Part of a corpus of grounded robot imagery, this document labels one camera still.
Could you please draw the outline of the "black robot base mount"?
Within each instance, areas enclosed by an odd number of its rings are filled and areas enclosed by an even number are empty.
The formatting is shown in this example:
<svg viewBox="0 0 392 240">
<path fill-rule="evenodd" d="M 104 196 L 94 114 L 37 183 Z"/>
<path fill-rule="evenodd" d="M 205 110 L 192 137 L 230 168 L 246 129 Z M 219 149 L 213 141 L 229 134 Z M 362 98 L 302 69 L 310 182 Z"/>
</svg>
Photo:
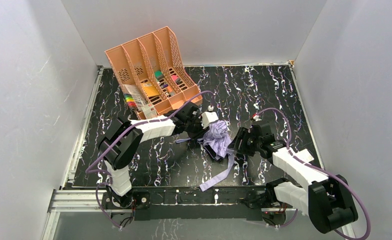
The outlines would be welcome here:
<svg viewBox="0 0 392 240">
<path fill-rule="evenodd" d="M 294 216 L 293 206 L 267 196 L 264 186 L 133 187 L 118 196 L 110 187 L 99 196 L 103 209 L 136 221 L 161 219 L 244 219 L 280 226 Z"/>
</svg>

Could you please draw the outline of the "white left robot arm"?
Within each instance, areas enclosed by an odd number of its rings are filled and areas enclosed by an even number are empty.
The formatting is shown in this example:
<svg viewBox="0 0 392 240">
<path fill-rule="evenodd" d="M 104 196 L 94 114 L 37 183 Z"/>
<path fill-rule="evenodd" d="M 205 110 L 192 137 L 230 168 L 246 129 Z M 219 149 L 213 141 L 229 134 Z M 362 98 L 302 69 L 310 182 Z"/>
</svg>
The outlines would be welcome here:
<svg viewBox="0 0 392 240">
<path fill-rule="evenodd" d="M 209 125 L 218 120 L 217 113 L 201 112 L 193 102 L 180 110 L 170 110 L 148 120 L 116 119 L 113 129 L 104 135 L 98 145 L 100 154 L 112 146 L 103 157 L 112 179 L 108 188 L 116 198 L 124 197 L 132 189 L 129 164 L 140 143 L 183 132 L 186 132 L 189 138 L 196 139 L 203 136 L 209 130 Z"/>
</svg>

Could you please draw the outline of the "lavender folding umbrella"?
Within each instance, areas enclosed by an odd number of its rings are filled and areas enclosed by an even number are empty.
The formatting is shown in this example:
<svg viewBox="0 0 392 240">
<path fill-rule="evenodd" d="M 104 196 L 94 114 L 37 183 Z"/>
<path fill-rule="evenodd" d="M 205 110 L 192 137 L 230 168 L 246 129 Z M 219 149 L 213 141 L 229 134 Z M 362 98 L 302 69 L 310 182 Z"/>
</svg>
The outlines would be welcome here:
<svg viewBox="0 0 392 240">
<path fill-rule="evenodd" d="M 221 161 L 228 158 L 227 169 L 213 176 L 209 180 L 203 182 L 199 187 L 201 191 L 206 191 L 215 186 L 219 182 L 225 180 L 231 172 L 234 165 L 235 155 L 232 150 L 228 148 L 231 144 L 231 137 L 228 134 L 227 123 L 224 120 L 217 120 L 208 124 L 206 128 L 202 128 L 200 132 L 188 133 L 187 138 L 181 138 L 175 143 L 183 143 L 191 140 L 197 140 L 212 159 Z"/>
</svg>

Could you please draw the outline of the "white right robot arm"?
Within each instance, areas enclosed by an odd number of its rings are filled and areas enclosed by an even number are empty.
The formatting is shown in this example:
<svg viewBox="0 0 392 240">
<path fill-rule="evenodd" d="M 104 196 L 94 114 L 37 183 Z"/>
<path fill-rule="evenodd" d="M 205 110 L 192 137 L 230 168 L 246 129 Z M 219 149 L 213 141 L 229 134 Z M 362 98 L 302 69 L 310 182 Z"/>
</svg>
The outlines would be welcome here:
<svg viewBox="0 0 392 240">
<path fill-rule="evenodd" d="M 238 155 L 260 154 L 296 182 L 283 177 L 269 182 L 265 192 L 248 198 L 246 205 L 286 203 L 307 214 L 313 226 L 324 234 L 358 219 L 352 195 L 343 186 L 345 178 L 332 178 L 313 169 L 310 153 L 294 152 L 285 141 L 276 139 L 269 122 L 260 120 L 250 128 L 240 127 L 229 148 Z"/>
</svg>

